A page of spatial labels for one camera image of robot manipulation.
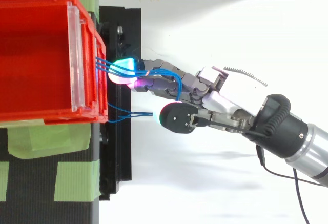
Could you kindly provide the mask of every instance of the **bolt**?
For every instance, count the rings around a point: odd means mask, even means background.
[[[122,35],[123,34],[123,27],[122,26],[118,26],[117,27],[117,34],[118,35]]]

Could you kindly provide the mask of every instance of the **blue cable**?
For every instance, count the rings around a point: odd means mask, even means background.
[[[120,118],[119,120],[109,120],[108,121],[109,123],[118,123],[118,122],[123,121],[127,118],[134,118],[134,117],[141,117],[141,116],[152,116],[153,115],[153,113],[151,113],[151,112],[131,112],[131,111],[128,111],[128,110],[125,110],[125,109],[121,109],[121,108],[119,108],[115,105],[112,105],[110,103],[107,103],[107,104],[108,104],[108,106],[110,106],[114,109],[117,109],[117,110],[128,113],[128,115],[126,115],[126,116],[119,116],[118,117],[118,118]]]
[[[103,69],[101,67],[98,67],[98,66],[96,68],[98,70],[101,70],[101,71],[104,71],[106,73],[113,74],[113,75],[116,75],[116,76],[122,77],[122,78],[136,78],[136,77],[138,78],[138,77],[144,77],[145,76],[145,74],[143,74],[143,75],[124,75],[123,73],[122,73],[122,75],[119,75],[119,74],[110,72],[110,71],[108,71],[106,69]],[[155,75],[172,76],[172,77],[176,77],[178,80],[180,80],[180,81],[178,81],[178,95],[177,95],[177,98],[176,98],[176,101],[179,101],[180,97],[181,97],[181,93],[182,93],[182,80],[181,80],[180,76],[178,76],[177,74],[175,74],[173,72],[162,72],[162,73],[159,74],[159,73],[152,73],[150,71],[150,73],[148,74],[148,76],[155,76]]]
[[[119,66],[119,65],[116,65],[116,64],[114,64],[114,63],[111,63],[111,62],[109,62],[109,61],[107,61],[107,60],[104,60],[104,59],[102,59],[102,58],[100,58],[100,57],[96,57],[96,59],[97,60],[99,60],[99,61],[102,61],[102,62],[104,62],[104,63],[107,63],[107,64],[109,64],[109,65],[113,65],[113,66],[115,66],[115,67],[117,67],[117,68],[119,68],[119,69],[123,69],[123,70],[125,70],[125,71],[129,71],[129,72],[133,72],[133,73],[140,73],[140,75],[127,75],[127,74],[124,74],[124,73],[121,73],[121,72],[119,72],[119,71],[117,71],[117,70],[115,70],[115,69],[112,69],[112,68],[110,68],[110,66],[107,66],[107,65],[105,65],[105,64],[102,64],[102,63],[99,63],[99,62],[96,62],[98,65],[100,65],[100,66],[103,66],[103,67],[105,67],[106,69],[103,69],[103,68],[101,68],[101,67],[99,67],[99,66],[96,66],[96,68],[98,69],[98,70],[101,70],[101,71],[104,71],[104,72],[106,72],[106,73],[109,73],[109,74],[113,74],[113,75],[116,75],[116,76],[119,76],[119,77],[123,77],[123,78],[135,78],[135,77],[144,77],[147,73],[149,73],[148,75],[149,76],[155,76],[155,75],[163,75],[163,76],[171,76],[171,77],[174,77],[174,78],[176,78],[176,80],[177,80],[177,82],[178,82],[178,94],[177,94],[177,98],[176,98],[176,100],[177,101],[179,101],[180,100],[180,97],[181,97],[181,93],[182,93],[182,79],[181,79],[181,77],[178,75],[178,74],[176,74],[176,73],[174,73],[174,72],[172,72],[172,71],[169,71],[169,70],[166,70],[166,69],[156,69],[156,70],[150,70],[150,71],[144,71],[144,70],[131,70],[131,69],[127,69],[127,68],[124,68],[124,67],[121,67],[121,66]]]
[[[115,105],[112,105],[112,104],[110,104],[110,103],[107,103],[108,104],[108,106],[110,106],[110,107],[112,107],[112,108],[114,108],[114,109],[116,109],[116,110],[120,110],[120,111],[123,111],[123,112],[126,112],[126,113],[129,113],[129,114],[136,114],[136,115],[143,115],[143,114],[151,114],[151,115],[153,115],[153,113],[152,112],[131,112],[131,111],[128,111],[128,110],[124,110],[124,109],[122,109],[122,108],[119,108],[119,107],[117,107],[117,106],[115,106]]]

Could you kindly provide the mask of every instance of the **red plastic bin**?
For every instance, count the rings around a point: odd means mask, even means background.
[[[79,0],[0,0],[0,122],[108,120],[105,44]]]

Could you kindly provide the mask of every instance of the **white wall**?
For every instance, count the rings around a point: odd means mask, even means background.
[[[292,112],[328,130],[328,0],[100,0],[142,8],[142,57],[196,73],[243,68],[286,95]],[[132,109],[165,102],[133,93]],[[292,168],[267,153],[275,172]],[[304,223],[294,181],[259,164],[255,145],[210,128],[179,135],[150,118],[132,122],[133,180],[100,204],[100,223]],[[310,223],[326,223],[328,189],[300,183]]]

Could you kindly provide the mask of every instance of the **robotic hand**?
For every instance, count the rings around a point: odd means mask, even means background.
[[[182,79],[181,102],[165,106],[160,123],[175,133],[209,126],[241,133],[286,163],[328,187],[328,133],[290,113],[289,100],[268,95],[266,83],[242,70],[204,67],[195,76],[162,60],[142,60],[139,70],[166,69]],[[137,92],[175,99],[171,77],[145,76],[131,83]]]

